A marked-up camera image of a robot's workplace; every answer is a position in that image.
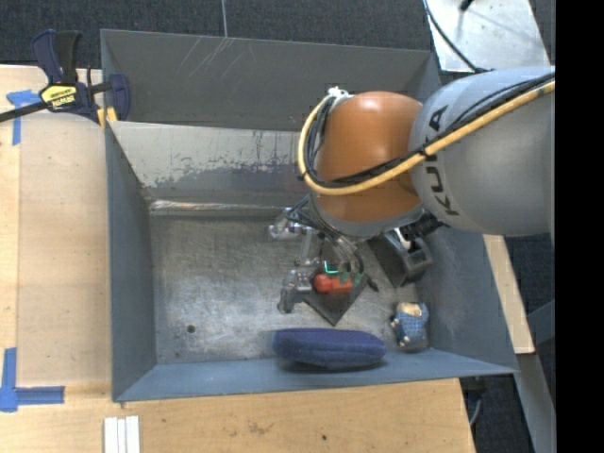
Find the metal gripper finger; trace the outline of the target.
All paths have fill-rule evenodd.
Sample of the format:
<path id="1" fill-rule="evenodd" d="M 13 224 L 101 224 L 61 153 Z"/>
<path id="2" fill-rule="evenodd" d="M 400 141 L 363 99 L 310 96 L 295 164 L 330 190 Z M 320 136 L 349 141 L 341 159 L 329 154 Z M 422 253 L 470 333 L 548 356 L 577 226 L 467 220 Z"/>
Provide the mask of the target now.
<path id="1" fill-rule="evenodd" d="M 305 226 L 293 209 L 285 209 L 268 226 L 269 237 L 275 241 L 291 241 L 308 232 Z"/>
<path id="2" fill-rule="evenodd" d="M 281 313 L 292 313 L 294 306 L 303 302 L 313 292 L 312 279 L 315 268 L 296 267 L 289 271 L 282 281 L 277 309 Z"/>

